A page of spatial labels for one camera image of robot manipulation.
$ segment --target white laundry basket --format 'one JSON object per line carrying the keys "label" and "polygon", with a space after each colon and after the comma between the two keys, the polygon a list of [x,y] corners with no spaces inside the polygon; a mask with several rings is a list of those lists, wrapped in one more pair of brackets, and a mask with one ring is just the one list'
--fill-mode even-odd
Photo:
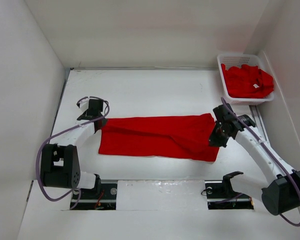
{"label": "white laundry basket", "polygon": [[224,64],[227,70],[233,66],[241,68],[242,64],[247,64],[249,66],[258,66],[261,70],[265,70],[263,64],[261,63],[260,59],[256,55],[241,54],[241,53],[223,53],[218,55],[217,60],[218,60],[219,71],[221,74],[221,80],[223,84],[224,99],[229,104],[259,105],[261,103],[269,102],[274,99],[273,92],[271,92],[268,96],[264,98],[235,98],[229,96],[224,74],[222,72],[221,64]]}

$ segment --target white wall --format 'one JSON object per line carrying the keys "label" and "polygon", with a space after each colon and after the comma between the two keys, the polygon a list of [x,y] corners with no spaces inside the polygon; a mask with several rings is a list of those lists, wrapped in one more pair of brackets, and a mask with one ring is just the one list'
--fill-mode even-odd
{"label": "white wall", "polygon": [[0,0],[0,240],[16,239],[64,67],[23,0]]}
{"label": "white wall", "polygon": [[300,170],[300,0],[287,0],[265,46],[277,85],[260,106],[271,145]]}
{"label": "white wall", "polygon": [[283,2],[25,1],[65,67],[216,67],[221,52],[257,52]]}

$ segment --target white tabletop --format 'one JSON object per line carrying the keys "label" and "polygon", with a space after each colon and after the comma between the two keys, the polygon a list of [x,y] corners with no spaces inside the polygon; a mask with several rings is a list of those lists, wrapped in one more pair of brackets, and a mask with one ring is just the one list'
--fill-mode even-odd
{"label": "white tabletop", "polygon": [[[72,70],[53,128],[56,134],[72,127],[81,111],[77,100],[96,96],[109,101],[108,118],[186,116],[211,113],[221,104],[220,75],[214,70]],[[250,115],[248,106],[233,106]],[[221,179],[241,171],[263,178],[249,154],[234,140],[221,148],[215,163],[167,157],[98,154],[101,132],[78,150],[82,171],[103,180]]]}
{"label": "white tabletop", "polygon": [[[222,85],[217,71],[207,70],[72,70],[53,133],[71,127],[81,114],[76,106],[84,96],[109,101],[109,118],[184,116],[213,113],[221,104]],[[234,106],[250,114],[248,106]],[[71,196],[49,202],[35,181],[18,240],[300,240],[293,227],[267,212],[262,202],[254,210],[208,210],[200,195],[203,180],[222,179],[233,171],[264,179],[248,153],[230,139],[216,162],[164,157],[99,155],[97,132],[79,150],[81,170],[119,181],[117,210],[68,210]],[[177,181],[134,181],[176,180]],[[67,191],[47,187],[52,197]],[[297,209],[285,214],[300,220]]]}

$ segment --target red towel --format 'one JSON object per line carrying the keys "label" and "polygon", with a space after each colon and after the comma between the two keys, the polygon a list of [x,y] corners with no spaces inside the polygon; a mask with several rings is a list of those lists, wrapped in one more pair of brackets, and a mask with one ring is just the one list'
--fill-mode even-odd
{"label": "red towel", "polygon": [[215,122],[211,114],[109,118],[101,129],[99,154],[161,156],[214,162],[209,146]]}
{"label": "red towel", "polygon": [[262,99],[274,91],[273,77],[258,66],[243,64],[226,70],[221,64],[226,89],[233,98]]}

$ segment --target red wire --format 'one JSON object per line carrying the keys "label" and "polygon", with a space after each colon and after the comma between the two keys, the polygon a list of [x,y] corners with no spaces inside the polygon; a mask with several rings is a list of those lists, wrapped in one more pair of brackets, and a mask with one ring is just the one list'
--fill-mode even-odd
{"label": "red wire", "polygon": [[99,198],[98,198],[98,201],[95,203],[95,205],[94,205],[94,209],[96,209],[97,207],[98,207],[98,205],[99,205],[99,201],[100,201],[100,199],[104,196],[104,194],[105,194],[105,190],[102,190],[102,192],[101,192],[101,194],[100,194],[100,196],[99,196]]}

